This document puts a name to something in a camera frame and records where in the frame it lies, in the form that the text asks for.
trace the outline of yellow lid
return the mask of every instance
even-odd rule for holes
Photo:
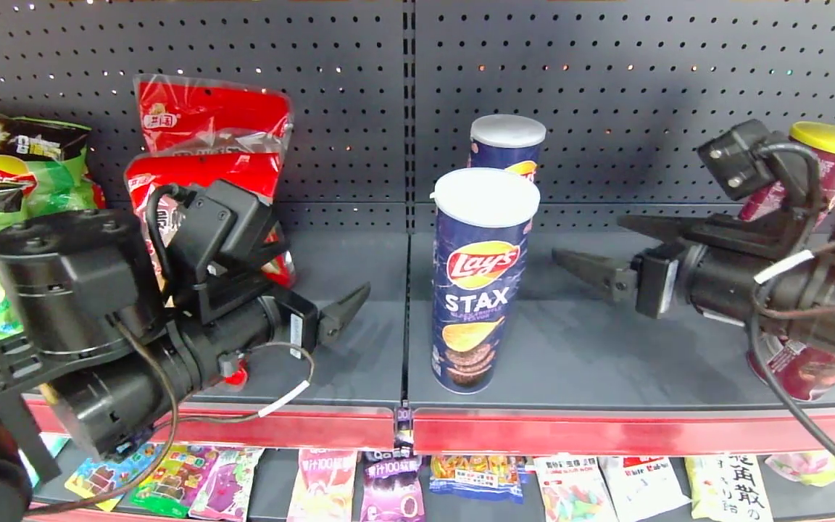
[[[804,145],[835,154],[835,125],[820,122],[797,122],[789,135]]]

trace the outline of lay's stax can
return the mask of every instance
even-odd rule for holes
[[[547,128],[524,116],[488,115],[473,122],[470,137],[468,166],[501,168],[533,181]]]
[[[431,198],[437,202],[431,367],[445,389],[474,393],[493,374],[540,190],[504,170],[465,168],[440,178]]]

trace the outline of store shelf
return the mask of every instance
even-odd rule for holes
[[[682,459],[673,459],[682,492],[691,495],[689,478]],[[544,520],[543,498],[540,496],[536,476],[523,485],[524,503],[485,502],[463,499],[454,495],[434,495],[428,492],[428,470],[421,478],[424,488],[424,509],[428,521],[489,520],[491,522],[541,522]],[[796,520],[835,520],[835,482],[826,488],[803,486],[776,475],[763,467],[765,492],[776,522]],[[685,505],[662,515],[647,518],[647,522],[687,522],[691,520],[691,507]]]
[[[289,238],[299,294],[326,305],[369,281],[367,304],[337,343],[317,348],[314,382],[289,406],[239,427],[183,424],[179,437],[278,448],[391,449],[392,409],[401,400],[408,237],[296,231]],[[192,397],[183,412],[250,413],[291,390],[307,371],[285,350],[262,351],[249,360],[251,379],[244,389],[206,390]],[[43,430],[63,431],[42,400],[29,397],[29,403]]]
[[[67,502],[78,500],[79,496],[69,492],[63,487],[63,483],[72,475],[72,472],[83,463],[87,457],[81,449],[72,442],[67,443],[65,449],[57,456],[57,463],[60,465],[61,473],[59,478],[49,483],[38,486],[34,501],[42,503]],[[298,472],[298,452],[292,449],[268,449],[262,458],[253,478],[253,490],[251,501],[249,501],[249,516],[251,522],[270,522],[274,520],[285,520],[288,515],[288,503],[291,501],[292,485],[295,482],[295,473]],[[362,504],[362,474],[357,472],[357,482],[354,489],[354,517],[358,518],[360,505]],[[143,520],[159,521],[172,520],[164,516],[146,511],[141,507],[132,505],[126,495],[111,513],[101,510],[86,510],[86,520],[89,522],[118,522],[119,520]],[[61,513],[61,515],[48,515],[33,518],[40,522],[56,522],[79,520],[79,512]]]
[[[494,379],[454,394],[431,372],[431,234],[411,242],[408,399],[415,450],[692,455],[791,452],[818,443],[749,370],[743,331],[689,307],[662,320],[603,303],[550,260],[552,247],[630,257],[633,233],[530,237]],[[835,389],[811,409],[835,438]]]

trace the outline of robotic arm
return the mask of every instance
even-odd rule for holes
[[[312,363],[310,352],[336,339],[368,298],[367,283],[319,310],[262,276],[259,266],[288,244],[265,242],[275,217],[251,192],[216,181],[161,195],[183,212],[167,250],[154,241],[164,293],[130,212],[61,212],[0,231],[0,280],[25,325],[0,341],[1,521],[20,520],[30,503],[18,449],[42,481],[59,475],[22,393],[40,389],[74,442],[122,460],[253,347],[291,341]],[[163,307],[166,295],[174,307]]]

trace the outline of white plastic lid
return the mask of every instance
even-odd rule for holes
[[[473,122],[470,135],[488,146],[520,149],[542,143],[547,138],[547,127],[524,116],[488,115]]]
[[[540,189],[527,178],[496,168],[462,168],[437,180],[431,198],[438,212],[483,228],[520,225],[536,214]]]

